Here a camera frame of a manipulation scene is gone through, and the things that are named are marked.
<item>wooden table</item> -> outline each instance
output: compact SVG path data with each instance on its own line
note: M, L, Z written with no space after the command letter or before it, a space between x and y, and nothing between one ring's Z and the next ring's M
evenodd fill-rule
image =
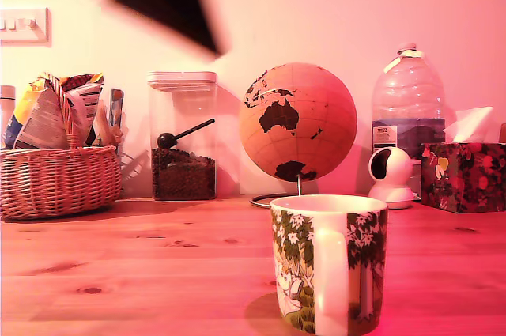
M505 335L506 213L391 210L370 335ZM280 319L268 210L118 202L2 223L2 336L299 335Z

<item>mug handle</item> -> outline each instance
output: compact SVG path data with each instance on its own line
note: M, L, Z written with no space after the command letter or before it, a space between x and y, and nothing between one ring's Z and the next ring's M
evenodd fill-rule
M315 316L318 334L348 334L348 250L340 232L322 228L315 232L315 275L319 277L315 293Z

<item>water bottle cap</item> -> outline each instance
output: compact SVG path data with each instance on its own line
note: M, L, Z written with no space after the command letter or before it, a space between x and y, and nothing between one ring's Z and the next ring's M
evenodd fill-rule
M401 43L397 48L397 54L401 54L405 50L417 50L415 42Z

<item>scoop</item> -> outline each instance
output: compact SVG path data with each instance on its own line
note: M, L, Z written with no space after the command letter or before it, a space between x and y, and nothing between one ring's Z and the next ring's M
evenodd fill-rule
M179 133L177 136L175 136L172 133L162 133L158 136L157 139L158 147L161 149L170 149L171 147L177 145L177 140L179 140L181 137L187 136L190 133L202 129L204 126L208 126L212 123L214 123L214 119L209 119L204 123L198 124L189 130L185 130L183 133Z

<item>plastic storage container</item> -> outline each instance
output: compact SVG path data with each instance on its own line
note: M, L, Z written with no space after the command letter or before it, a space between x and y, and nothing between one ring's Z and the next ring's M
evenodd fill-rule
M0 86L0 110L2 116L2 129L0 129L0 138L2 139L2 149L4 147L4 132L7 129L7 124L13 115L14 108L16 107L16 87L12 85Z
M149 81L151 166L155 200L216 198L216 78L212 72L152 72ZM177 136L168 148L167 134Z
M444 142L444 88L415 43L401 45L372 95L372 148L397 146L413 160L408 185L419 199L422 142Z

